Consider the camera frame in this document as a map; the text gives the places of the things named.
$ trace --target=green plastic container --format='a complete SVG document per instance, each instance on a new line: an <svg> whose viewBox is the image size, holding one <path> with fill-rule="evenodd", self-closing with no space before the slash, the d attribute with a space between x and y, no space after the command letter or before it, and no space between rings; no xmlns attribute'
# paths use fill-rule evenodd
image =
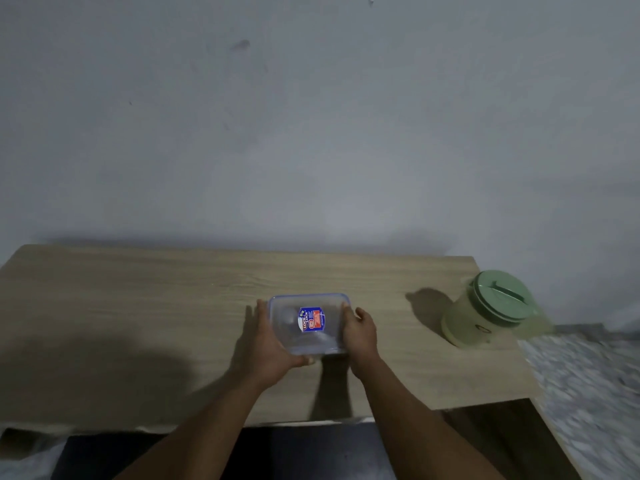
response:
<svg viewBox="0 0 640 480"><path fill-rule="evenodd" d="M473 347L537 314L538 306L523 282L504 271L483 271L444 313L442 332L455 346Z"/></svg>

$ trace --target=label sticker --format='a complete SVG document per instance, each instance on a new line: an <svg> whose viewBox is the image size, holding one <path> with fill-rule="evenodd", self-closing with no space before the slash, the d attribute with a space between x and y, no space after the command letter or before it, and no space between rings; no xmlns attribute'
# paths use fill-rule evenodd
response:
<svg viewBox="0 0 640 480"><path fill-rule="evenodd" d="M322 308L300 308L298 326L302 332L324 330L324 313Z"/></svg>

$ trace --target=wooden table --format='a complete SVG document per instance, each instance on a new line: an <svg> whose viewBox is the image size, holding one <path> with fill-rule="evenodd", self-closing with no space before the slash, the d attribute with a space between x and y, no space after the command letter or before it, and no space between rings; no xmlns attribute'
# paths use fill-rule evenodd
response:
<svg viewBox="0 0 640 480"><path fill-rule="evenodd" d="M215 392L247 305L343 292L369 311L380 355L434 409L539 393L515 339L463 351L442 311L471 257L21 247L0 269L0 423L171 428ZM247 425L371 415L344 362L290 371Z"/></svg>

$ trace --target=clear plastic container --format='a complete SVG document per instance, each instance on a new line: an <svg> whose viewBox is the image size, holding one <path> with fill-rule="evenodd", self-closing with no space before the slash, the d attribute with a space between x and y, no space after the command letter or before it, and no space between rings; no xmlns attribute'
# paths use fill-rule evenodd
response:
<svg viewBox="0 0 640 480"><path fill-rule="evenodd" d="M269 319L280 343L294 355L346 353L342 344L342 293L274 296Z"/></svg>

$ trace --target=hand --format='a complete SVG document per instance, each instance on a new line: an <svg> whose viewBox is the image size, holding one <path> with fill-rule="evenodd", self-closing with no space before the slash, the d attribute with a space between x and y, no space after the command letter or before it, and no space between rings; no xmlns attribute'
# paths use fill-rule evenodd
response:
<svg viewBox="0 0 640 480"><path fill-rule="evenodd" d="M263 300L258 300L256 311L257 327L239 358L239 370L244 379L262 392L276 384L291 368L309 365L313 359L286 351L273 332Z"/></svg>
<svg viewBox="0 0 640 480"><path fill-rule="evenodd" d="M357 378L380 359L378 355L378 336L371 315L362 308L356 308L356 315L346 303L342 304L342 339L349 353L351 370Z"/></svg>

